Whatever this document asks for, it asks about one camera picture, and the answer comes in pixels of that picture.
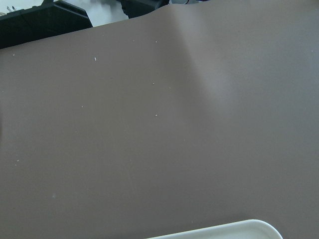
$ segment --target white tray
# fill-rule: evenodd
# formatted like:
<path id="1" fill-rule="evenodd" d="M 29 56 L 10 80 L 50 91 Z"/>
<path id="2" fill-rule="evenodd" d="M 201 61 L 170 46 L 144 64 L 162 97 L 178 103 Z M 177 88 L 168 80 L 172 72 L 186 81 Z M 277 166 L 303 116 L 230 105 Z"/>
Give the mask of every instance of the white tray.
<path id="1" fill-rule="evenodd" d="M 246 220 L 220 226 L 175 233 L 152 239 L 283 239 L 270 224 L 261 220 Z"/>

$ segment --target white plate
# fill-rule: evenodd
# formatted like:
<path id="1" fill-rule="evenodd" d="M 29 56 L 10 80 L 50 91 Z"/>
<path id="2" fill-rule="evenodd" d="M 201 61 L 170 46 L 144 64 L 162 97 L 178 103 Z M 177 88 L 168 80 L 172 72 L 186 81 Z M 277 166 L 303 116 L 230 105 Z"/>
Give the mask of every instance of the white plate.
<path id="1" fill-rule="evenodd" d="M 152 239 L 283 239 L 270 224 L 261 220 L 246 220 L 210 228 L 175 233 Z"/>

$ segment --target brown table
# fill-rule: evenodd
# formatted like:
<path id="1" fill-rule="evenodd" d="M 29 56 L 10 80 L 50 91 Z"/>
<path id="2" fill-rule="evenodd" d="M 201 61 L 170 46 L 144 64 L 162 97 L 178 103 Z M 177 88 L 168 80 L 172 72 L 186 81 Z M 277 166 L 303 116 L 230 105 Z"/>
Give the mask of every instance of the brown table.
<path id="1" fill-rule="evenodd" d="M 0 238 L 245 219 L 317 238 L 318 62 L 317 0 L 170 5 L 0 50 Z"/>

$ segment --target black object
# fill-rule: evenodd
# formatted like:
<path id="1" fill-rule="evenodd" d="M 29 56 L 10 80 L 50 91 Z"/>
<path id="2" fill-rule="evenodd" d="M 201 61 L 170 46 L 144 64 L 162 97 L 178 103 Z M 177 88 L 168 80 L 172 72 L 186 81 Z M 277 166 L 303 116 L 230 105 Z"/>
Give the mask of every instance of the black object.
<path id="1" fill-rule="evenodd" d="M 120 0 L 123 12 L 129 17 L 145 15 L 168 4 L 169 0 Z"/>
<path id="2" fill-rule="evenodd" d="M 41 6 L 0 16 L 0 49 L 92 27 L 82 8 L 44 0 Z"/>

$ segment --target white plastic container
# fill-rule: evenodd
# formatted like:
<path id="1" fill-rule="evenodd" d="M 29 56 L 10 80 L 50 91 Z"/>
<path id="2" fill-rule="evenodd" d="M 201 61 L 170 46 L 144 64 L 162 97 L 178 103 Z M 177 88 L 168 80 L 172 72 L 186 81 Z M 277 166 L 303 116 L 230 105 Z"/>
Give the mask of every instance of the white plastic container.
<path id="1" fill-rule="evenodd" d="M 261 220 L 246 220 L 152 239 L 283 239 L 270 224 Z"/>

